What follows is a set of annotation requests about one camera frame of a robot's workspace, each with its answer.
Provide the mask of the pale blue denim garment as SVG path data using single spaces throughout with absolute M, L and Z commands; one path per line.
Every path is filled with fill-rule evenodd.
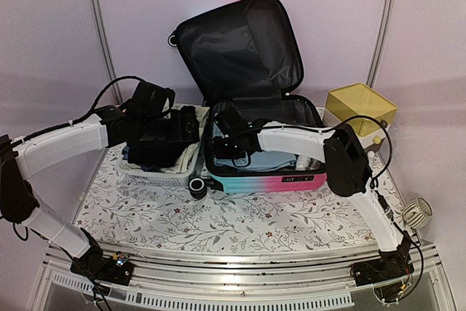
M 214 157 L 214 165 L 229 166 L 240 172 L 269 172 L 281 168 L 295 168 L 297 157 L 282 151 L 256 151 L 250 156 L 244 154 L 243 157 L 235 160 L 219 159 Z

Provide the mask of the beige garment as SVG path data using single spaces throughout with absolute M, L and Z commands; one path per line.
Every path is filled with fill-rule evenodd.
M 197 121 L 199 122 L 199 137 L 200 140 L 196 143 L 192 143 L 188 145 L 183 152 L 181 153 L 180 157 L 176 160 L 174 166 L 170 168 L 162 168 L 160 170 L 161 173 L 169 173 L 169 174 L 181 174 L 186 173 L 188 168 L 191 164 L 194 164 L 194 154 L 199 151 L 201 140 L 203 137 L 204 129 L 206 126 L 209 108 L 204 106 L 194 106 Z

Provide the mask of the dark blue denim garment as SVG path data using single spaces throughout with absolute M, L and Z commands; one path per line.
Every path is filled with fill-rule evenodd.
M 156 173 L 161 170 L 160 167 L 157 167 L 155 165 L 141 165 L 141 164 L 129 163 L 128 155 L 129 155 L 129 147 L 125 146 L 122 150 L 122 159 L 123 159 L 123 163 L 125 164 L 125 167 L 129 169 L 133 169 L 133 170 L 139 169 L 144 172 L 150 172 L 150 173 Z

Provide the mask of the white cylindrical bottle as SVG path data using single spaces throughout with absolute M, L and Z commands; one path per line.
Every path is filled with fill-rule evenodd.
M 305 155 L 299 155 L 296 159 L 295 169 L 298 171 L 306 171 L 309 168 L 309 165 L 312 161 L 311 157 Z

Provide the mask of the pink and teal kids suitcase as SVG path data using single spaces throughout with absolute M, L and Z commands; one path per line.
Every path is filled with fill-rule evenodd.
M 192 75 L 210 116 L 232 106 L 249 122 L 270 119 L 322 127 L 315 105 L 295 89 L 304 66 L 289 16 L 280 0 L 240 0 L 180 23 L 168 37 Z M 319 189 L 323 165 L 269 172 L 240 172 L 215 166 L 213 120 L 204 133 L 205 165 L 214 189 L 226 193 L 292 192 Z

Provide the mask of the yellow top drawer box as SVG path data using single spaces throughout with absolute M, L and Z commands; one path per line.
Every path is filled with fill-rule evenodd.
M 352 126 L 365 151 L 381 149 L 398 107 L 386 97 L 363 83 L 330 90 L 327 94 L 323 122 L 333 127 L 346 119 Z

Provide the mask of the black garment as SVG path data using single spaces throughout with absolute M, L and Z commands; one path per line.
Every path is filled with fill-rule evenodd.
M 198 135 L 168 141 L 128 141 L 127 161 L 137 165 L 170 168 L 189 145 L 198 141 Z

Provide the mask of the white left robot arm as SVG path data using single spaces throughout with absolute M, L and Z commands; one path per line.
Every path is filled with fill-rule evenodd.
M 200 142 L 195 106 L 174 108 L 175 92 L 138 80 L 132 97 L 120 106 L 99 106 L 78 119 L 12 140 L 1 137 L 1 216 L 58 246 L 71 271 L 92 282 L 127 286 L 134 264 L 127 254 L 106 258 L 92 235 L 65 221 L 37 194 L 29 179 L 60 162 L 122 143 L 127 162 L 171 168 L 193 143 Z

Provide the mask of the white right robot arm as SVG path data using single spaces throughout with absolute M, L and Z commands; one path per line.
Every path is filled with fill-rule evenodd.
M 259 151 L 283 151 L 318 160 L 325 165 L 330 190 L 348 199 L 374 235 L 379 259 L 352 265 L 361 286 L 397 277 L 411 277 L 410 235 L 396 223 L 392 208 L 379 193 L 367 154 L 347 120 L 330 128 L 288 125 L 270 119 L 247 122 L 230 106 L 213 118 L 221 135 L 213 137 L 219 159 L 239 159 Z

